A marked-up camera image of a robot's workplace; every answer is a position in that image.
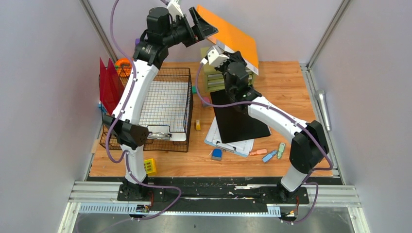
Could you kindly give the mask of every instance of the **green highlighter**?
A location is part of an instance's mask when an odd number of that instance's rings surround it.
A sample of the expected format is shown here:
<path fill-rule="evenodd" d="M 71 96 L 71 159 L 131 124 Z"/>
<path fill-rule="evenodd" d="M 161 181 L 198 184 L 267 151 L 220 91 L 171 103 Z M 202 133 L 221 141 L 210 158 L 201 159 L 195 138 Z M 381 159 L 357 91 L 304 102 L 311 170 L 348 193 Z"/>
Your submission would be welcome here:
<path fill-rule="evenodd" d="M 286 144 L 281 142 L 279 144 L 279 149 L 277 149 L 277 159 L 281 159 L 283 155 L 283 151 L 285 150 Z"/>

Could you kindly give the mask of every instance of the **blue block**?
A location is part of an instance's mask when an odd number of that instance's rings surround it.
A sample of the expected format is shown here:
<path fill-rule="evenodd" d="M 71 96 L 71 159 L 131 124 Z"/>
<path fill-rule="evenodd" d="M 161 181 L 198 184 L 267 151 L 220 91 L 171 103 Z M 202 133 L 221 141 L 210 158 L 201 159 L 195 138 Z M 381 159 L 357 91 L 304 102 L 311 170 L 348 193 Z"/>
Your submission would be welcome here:
<path fill-rule="evenodd" d="M 211 159 L 216 160 L 216 161 L 221 161 L 222 160 L 222 150 L 221 149 L 214 149 L 212 152 L 212 157 Z"/>
<path fill-rule="evenodd" d="M 263 162 L 267 163 L 269 160 L 271 160 L 275 155 L 277 154 L 277 150 L 274 150 L 272 152 L 270 152 L 269 154 L 267 154 L 265 157 L 263 157 Z"/>

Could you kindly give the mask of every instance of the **gray floor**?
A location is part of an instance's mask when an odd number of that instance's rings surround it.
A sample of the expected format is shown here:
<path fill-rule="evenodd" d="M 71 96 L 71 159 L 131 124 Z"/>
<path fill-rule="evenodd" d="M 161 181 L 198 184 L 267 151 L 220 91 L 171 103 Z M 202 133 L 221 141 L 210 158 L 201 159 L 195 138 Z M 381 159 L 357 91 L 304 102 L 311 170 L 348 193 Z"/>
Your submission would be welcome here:
<path fill-rule="evenodd" d="M 308 208 L 299 208 L 303 217 Z M 80 214 L 80 233 L 98 233 L 128 215 Z M 127 221 L 104 233 L 353 233 L 346 208 L 315 208 L 303 223 L 289 226 L 272 217 L 223 217 L 223 216 L 159 216 L 152 220 Z"/>

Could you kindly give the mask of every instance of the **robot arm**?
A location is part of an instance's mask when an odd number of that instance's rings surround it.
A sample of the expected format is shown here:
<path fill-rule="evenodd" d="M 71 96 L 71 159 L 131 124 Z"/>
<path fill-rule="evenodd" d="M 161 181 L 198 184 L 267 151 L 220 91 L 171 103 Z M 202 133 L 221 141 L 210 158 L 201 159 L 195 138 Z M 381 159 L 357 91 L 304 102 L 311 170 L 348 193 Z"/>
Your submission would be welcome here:
<path fill-rule="evenodd" d="M 143 145 L 149 135 L 146 127 L 138 125 L 141 109 L 151 82 L 169 55 L 168 48 L 180 43 L 189 47 L 217 33 L 217 29 L 204 21 L 194 7 L 189 12 L 193 18 L 193 27 L 189 26 L 176 0 L 170 1 L 167 8 L 156 7 L 149 11 L 147 30 L 140 37 L 133 55 L 136 74 L 131 73 L 113 115 L 103 116 L 105 126 L 109 128 L 115 124 L 112 134 L 116 136 L 121 149 L 129 151 L 130 172 L 139 182 L 144 182 L 146 178 Z M 125 177 L 128 182 L 136 183 L 130 173 Z"/>
<path fill-rule="evenodd" d="M 206 62 L 222 72 L 225 91 L 231 102 L 252 101 L 255 103 L 236 105 L 235 108 L 238 111 L 267 124 L 291 144 L 290 162 L 292 166 L 281 180 L 281 189 L 283 189 L 283 197 L 292 196 L 311 170 L 323 159 L 321 151 L 299 125 L 306 126 L 306 130 L 314 136 L 327 154 L 329 148 L 322 125 L 318 121 L 307 123 L 286 113 L 249 85 L 247 64 L 239 51 L 229 53 L 222 51 L 218 46 L 212 46 L 202 61 L 204 64 Z"/>

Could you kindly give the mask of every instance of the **black clipboard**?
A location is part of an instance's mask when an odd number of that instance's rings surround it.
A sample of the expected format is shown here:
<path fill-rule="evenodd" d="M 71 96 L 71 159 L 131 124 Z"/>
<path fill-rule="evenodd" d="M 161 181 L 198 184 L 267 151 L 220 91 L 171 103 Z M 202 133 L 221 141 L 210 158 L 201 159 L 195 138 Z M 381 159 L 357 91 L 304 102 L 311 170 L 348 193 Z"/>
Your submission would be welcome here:
<path fill-rule="evenodd" d="M 225 90 L 210 93 L 213 104 L 228 104 L 229 97 Z M 233 107 L 213 108 L 218 123 L 222 143 L 239 142 L 271 135 L 269 127 L 260 120 L 251 118 Z"/>

